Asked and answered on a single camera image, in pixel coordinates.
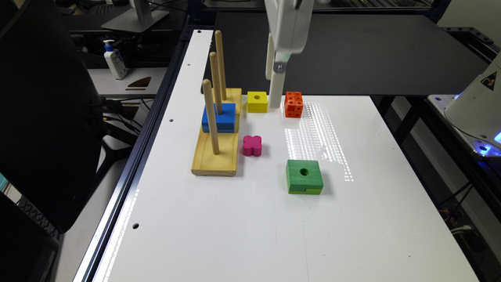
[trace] green block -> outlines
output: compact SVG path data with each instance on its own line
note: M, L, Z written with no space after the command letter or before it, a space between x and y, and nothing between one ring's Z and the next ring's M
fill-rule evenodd
M323 181L318 161L288 160L286 173L289 193L318 195L322 192Z
M308 194L308 195L320 195L322 193L322 189L306 189L306 191L290 191L289 193L300 193L300 194Z

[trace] yellow block with hole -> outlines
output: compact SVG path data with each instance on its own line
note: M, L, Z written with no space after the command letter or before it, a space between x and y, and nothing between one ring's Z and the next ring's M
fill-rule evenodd
M268 111L266 92L249 91L247 93L247 111L249 113L266 113Z

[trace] black table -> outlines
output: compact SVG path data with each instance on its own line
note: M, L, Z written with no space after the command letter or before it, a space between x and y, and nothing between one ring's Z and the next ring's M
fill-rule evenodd
M268 91L264 13L219 13L226 84ZM424 16L314 14L302 54L287 64L285 91L311 95L460 93L487 64ZM205 78L210 78L207 66Z

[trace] magenta block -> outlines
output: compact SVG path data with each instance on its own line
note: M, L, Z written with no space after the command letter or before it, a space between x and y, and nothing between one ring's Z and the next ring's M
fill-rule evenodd
M261 137L260 136L244 136L243 137L243 155L256 157L261 156Z

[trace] wooden dowel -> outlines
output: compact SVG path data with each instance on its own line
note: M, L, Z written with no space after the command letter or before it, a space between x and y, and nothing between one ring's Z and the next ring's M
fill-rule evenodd
M221 85L221 98L226 101L226 74L225 74L225 57L222 51L222 35L221 31L215 32L216 37L216 53L218 54L219 81Z
M204 79L202 82L204 89L205 107L207 108L207 119L209 120L209 133L211 134L212 153L219 154L218 126L214 114L214 103L212 102L211 81Z
M216 114L222 114L221 106L221 86L219 84L219 69L218 69L218 55L216 52L211 52L209 55L211 59L211 73L212 82L214 83L214 102L216 103Z

